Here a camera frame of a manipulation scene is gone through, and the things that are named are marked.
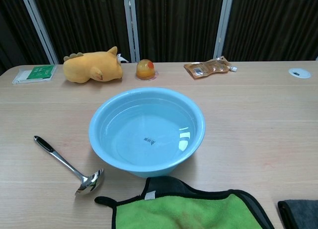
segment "stainless steel ladle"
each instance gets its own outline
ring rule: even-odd
[[[44,139],[39,136],[34,136],[35,142],[41,146],[47,153],[57,158],[63,165],[65,165],[68,169],[70,169],[79,179],[80,179],[80,187],[76,191],[75,195],[78,194],[86,194],[94,189],[96,189],[104,180],[104,169],[100,169],[93,175],[86,177],[81,174],[77,169],[71,166],[56,150],[53,149]]]

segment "blue plastic basin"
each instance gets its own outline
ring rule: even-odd
[[[106,101],[89,125],[89,141],[108,164],[139,177],[170,173],[200,146],[200,108],[173,90],[143,87]]]

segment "dark curtain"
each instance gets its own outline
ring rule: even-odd
[[[318,0],[233,0],[223,55],[229,61],[318,56]]]
[[[0,0],[0,75],[18,65],[48,63],[23,0]]]
[[[35,0],[60,63],[113,46],[130,61],[124,0]]]
[[[141,59],[212,58],[223,0],[135,0]]]

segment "yellow plush toy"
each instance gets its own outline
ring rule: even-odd
[[[64,57],[64,75],[67,80],[84,83],[90,78],[96,81],[110,81],[123,77],[117,47],[107,52],[77,53]]]

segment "table surface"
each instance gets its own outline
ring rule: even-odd
[[[110,97],[136,87],[160,86],[192,98],[206,119],[197,152],[171,176],[204,191],[241,189],[283,228],[277,202],[318,199],[318,62],[240,62],[237,73],[194,80],[183,63],[156,63],[158,78],[135,78],[123,64],[122,81],[68,82],[62,66],[51,82],[12,85],[19,68],[0,77],[1,228],[111,228],[112,210],[96,196],[117,201],[142,192],[145,179],[113,168],[93,152],[88,126]],[[309,79],[289,75],[305,68]],[[75,197],[78,179],[33,141],[46,139],[84,174],[105,168],[103,185]]]

